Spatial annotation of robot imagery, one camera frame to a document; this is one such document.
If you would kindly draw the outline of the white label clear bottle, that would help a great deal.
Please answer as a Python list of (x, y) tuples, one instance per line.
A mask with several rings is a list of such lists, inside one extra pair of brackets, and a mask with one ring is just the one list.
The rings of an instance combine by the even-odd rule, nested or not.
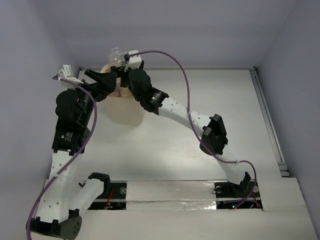
[(109, 67), (119, 68), (122, 66), (126, 66), (128, 64), (128, 61), (126, 60), (125, 56), (128, 54), (128, 51), (122, 51), (118, 47), (112, 48), (108, 56)]

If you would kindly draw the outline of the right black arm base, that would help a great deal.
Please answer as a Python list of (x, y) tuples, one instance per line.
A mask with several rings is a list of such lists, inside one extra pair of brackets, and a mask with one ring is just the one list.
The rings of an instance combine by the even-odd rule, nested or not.
[(214, 183), (211, 193), (216, 197), (218, 210), (263, 209), (258, 183), (251, 180), (247, 172), (240, 185), (229, 181), (218, 181)]

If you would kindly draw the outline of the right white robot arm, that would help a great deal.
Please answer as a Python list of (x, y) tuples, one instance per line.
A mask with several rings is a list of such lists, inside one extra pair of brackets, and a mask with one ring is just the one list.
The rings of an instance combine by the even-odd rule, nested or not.
[(129, 89), (134, 99), (147, 112), (171, 119), (195, 132), (200, 139), (199, 147), (213, 156), (223, 169), (230, 190), (235, 196), (242, 196), (249, 189), (251, 177), (228, 146), (227, 131), (222, 117), (218, 114), (207, 116), (189, 110), (167, 93), (155, 88), (151, 78), (143, 70), (143, 63), (137, 67), (121, 66), (118, 69), (120, 85)]

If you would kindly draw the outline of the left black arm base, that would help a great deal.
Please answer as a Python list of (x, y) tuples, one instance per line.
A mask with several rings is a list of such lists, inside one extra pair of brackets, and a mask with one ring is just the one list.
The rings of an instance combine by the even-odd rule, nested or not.
[(111, 181), (108, 174), (98, 172), (92, 173), (89, 179), (98, 179), (103, 182), (103, 191), (90, 205), (89, 210), (126, 210), (126, 181)]

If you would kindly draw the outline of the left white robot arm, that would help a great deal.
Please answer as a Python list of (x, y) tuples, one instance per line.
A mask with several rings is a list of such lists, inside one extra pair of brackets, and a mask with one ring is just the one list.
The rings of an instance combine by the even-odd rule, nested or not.
[(117, 74), (86, 70), (93, 83), (79, 80), (60, 69), (54, 80), (66, 85), (56, 97), (57, 123), (52, 143), (51, 170), (26, 222), (27, 239), (32, 234), (74, 240), (82, 216), (97, 197), (110, 194), (109, 175), (93, 172), (77, 194), (73, 183), (78, 164), (97, 124), (97, 103), (115, 91)]

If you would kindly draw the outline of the cream plastic bin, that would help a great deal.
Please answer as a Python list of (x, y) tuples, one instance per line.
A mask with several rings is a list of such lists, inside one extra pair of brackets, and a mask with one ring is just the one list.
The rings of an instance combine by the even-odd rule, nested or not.
[(127, 87), (121, 87), (121, 79), (116, 79), (115, 91), (102, 101), (109, 119), (121, 125), (138, 126), (142, 123), (145, 110), (135, 100)]

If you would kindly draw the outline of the silver foil tape strip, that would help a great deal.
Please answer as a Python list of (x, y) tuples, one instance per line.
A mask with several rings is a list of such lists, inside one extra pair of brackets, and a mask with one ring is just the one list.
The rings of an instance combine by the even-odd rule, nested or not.
[(215, 183), (203, 180), (129, 181), (126, 209), (129, 211), (216, 210)]

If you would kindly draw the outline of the aluminium rail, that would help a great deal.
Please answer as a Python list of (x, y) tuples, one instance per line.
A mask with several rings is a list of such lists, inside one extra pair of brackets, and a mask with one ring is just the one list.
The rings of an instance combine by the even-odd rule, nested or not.
[(259, 106), (262, 112), (262, 116), (265, 122), (265, 126), (267, 129), (267, 133), (269, 136), (269, 140), (272, 146), (273, 153), (275, 155), (275, 159), (281, 174), (282, 178), (290, 178), (291, 174), (285, 162), (282, 149), (274, 128), (274, 124), (267, 106), (266, 99), (264, 97), (264, 93), (262, 90), (262, 86), (259, 80), (258, 71), (256, 67), (253, 67), (249, 70), (251, 80), (255, 89), (255, 93), (259, 102)]

